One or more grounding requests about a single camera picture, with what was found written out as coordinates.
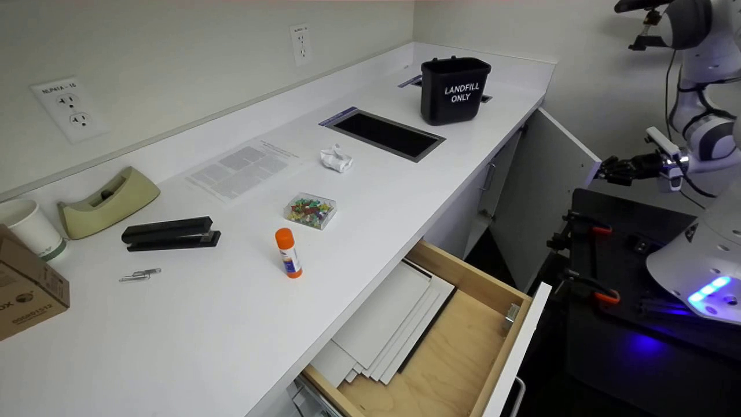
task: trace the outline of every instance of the blue light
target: blue light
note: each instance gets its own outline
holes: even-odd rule
[[[712,283],[698,287],[697,293],[689,294],[689,304],[697,306],[700,304],[705,297],[716,294],[720,287],[728,286],[732,278],[728,275],[718,275]]]

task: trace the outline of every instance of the electrical outlet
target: electrical outlet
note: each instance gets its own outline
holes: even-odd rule
[[[292,41],[293,41],[295,64],[307,64],[311,57],[307,25],[293,25]]]
[[[54,125],[71,140],[89,140],[109,133],[85,85],[79,78],[57,78],[32,89]]]

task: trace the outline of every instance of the black stapler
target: black stapler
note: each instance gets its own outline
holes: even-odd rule
[[[166,220],[166,223],[129,224],[119,234],[119,240],[126,244],[129,252],[212,247],[222,234],[218,229],[210,229],[210,224],[212,224],[212,220],[208,216]]]

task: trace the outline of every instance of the white countertop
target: white countertop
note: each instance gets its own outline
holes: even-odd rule
[[[269,142],[295,158],[241,199],[222,201],[192,188],[188,169],[154,171],[160,199],[93,238],[74,240],[52,261],[71,283],[71,308],[0,341],[0,414],[259,414],[528,118],[551,75],[544,62],[477,55],[493,64],[485,81],[491,101],[472,122],[430,128],[419,118],[419,89],[398,84],[419,75],[425,57],[450,51],[411,44],[393,54],[408,62],[386,75],[367,68],[375,81],[359,91],[342,85],[345,98],[325,91],[330,76],[298,89],[309,111],[259,137],[243,137],[243,143]],[[339,99],[311,99],[321,89]],[[320,128],[346,107],[441,135],[443,142],[420,162],[408,162]],[[353,158],[345,174],[317,162],[317,152],[332,143]],[[197,155],[182,147],[182,155],[166,158],[195,167]],[[96,177],[96,185],[105,179],[95,171],[85,177]],[[52,199],[79,183],[52,185],[37,199],[43,193]],[[338,213],[325,229],[281,217],[295,193],[336,199]],[[119,244],[126,224],[190,216],[212,217],[212,227],[222,229],[218,247],[126,252]],[[298,281],[289,281],[277,261],[273,231],[285,224],[293,229],[306,269]],[[161,274],[142,283],[118,281],[148,267]]]

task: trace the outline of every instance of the glue stick cap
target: glue stick cap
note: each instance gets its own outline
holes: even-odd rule
[[[293,231],[289,227],[280,227],[274,231],[274,244],[277,244],[280,250],[293,247]]]

